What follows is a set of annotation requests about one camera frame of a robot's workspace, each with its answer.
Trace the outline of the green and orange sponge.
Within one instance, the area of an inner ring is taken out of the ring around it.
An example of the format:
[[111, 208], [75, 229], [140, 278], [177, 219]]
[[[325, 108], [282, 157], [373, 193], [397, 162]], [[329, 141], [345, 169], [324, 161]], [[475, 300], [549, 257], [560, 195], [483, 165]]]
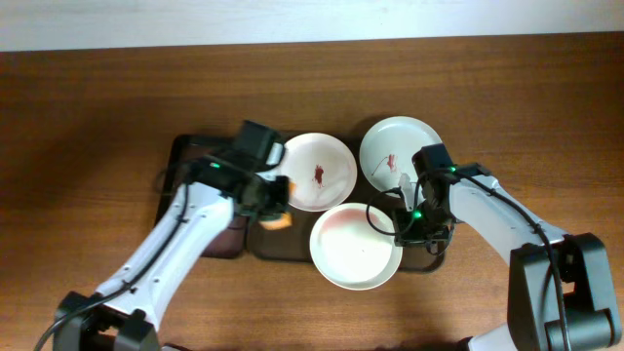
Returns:
[[266, 230], [281, 230], [293, 225], [290, 196], [295, 185], [286, 177], [278, 176], [269, 184], [267, 199], [260, 211], [259, 223]]

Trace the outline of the white plate with red blob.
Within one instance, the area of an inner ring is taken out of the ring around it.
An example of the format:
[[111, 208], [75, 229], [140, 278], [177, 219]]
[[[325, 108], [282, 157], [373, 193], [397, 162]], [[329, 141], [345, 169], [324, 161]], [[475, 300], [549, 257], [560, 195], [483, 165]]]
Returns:
[[352, 151], [334, 136], [306, 133], [290, 138], [278, 176], [291, 183], [289, 204], [305, 212], [323, 212], [345, 201], [357, 182]]

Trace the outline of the white plate with pink smear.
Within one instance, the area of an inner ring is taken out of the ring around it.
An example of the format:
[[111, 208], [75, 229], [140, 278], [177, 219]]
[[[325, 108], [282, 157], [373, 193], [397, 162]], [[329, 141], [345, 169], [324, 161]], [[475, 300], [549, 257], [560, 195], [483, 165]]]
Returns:
[[375, 289], [398, 271], [403, 249], [389, 235], [390, 217], [360, 203], [339, 205], [315, 222], [309, 250], [317, 270], [350, 291]]

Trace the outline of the white plate with red streak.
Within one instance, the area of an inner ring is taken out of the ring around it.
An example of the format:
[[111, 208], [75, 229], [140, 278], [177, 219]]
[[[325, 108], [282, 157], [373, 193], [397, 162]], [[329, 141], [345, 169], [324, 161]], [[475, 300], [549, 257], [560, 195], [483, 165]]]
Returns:
[[378, 191], [395, 188], [402, 175], [416, 182], [412, 156], [423, 146], [442, 143], [426, 123], [407, 116], [381, 120], [365, 134], [359, 161], [367, 181]]

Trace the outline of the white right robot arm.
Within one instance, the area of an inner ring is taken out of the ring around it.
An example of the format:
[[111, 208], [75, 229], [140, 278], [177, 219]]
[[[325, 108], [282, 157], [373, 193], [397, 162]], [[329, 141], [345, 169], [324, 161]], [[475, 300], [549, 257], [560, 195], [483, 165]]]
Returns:
[[506, 323], [465, 338], [461, 350], [598, 350], [623, 337], [604, 243], [549, 224], [509, 195], [478, 163], [456, 165], [446, 147], [422, 147], [411, 158], [412, 204], [394, 212], [399, 247], [447, 250], [465, 223], [509, 267]]

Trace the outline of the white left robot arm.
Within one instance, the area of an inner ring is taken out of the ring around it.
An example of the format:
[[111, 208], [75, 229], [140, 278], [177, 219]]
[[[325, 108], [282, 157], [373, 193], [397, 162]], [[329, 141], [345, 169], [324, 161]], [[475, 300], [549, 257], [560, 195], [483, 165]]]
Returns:
[[56, 350], [158, 350], [171, 299], [204, 249], [235, 216], [277, 218], [289, 181], [280, 159], [206, 155], [187, 160], [169, 208], [133, 255], [93, 295], [69, 293], [40, 337]]

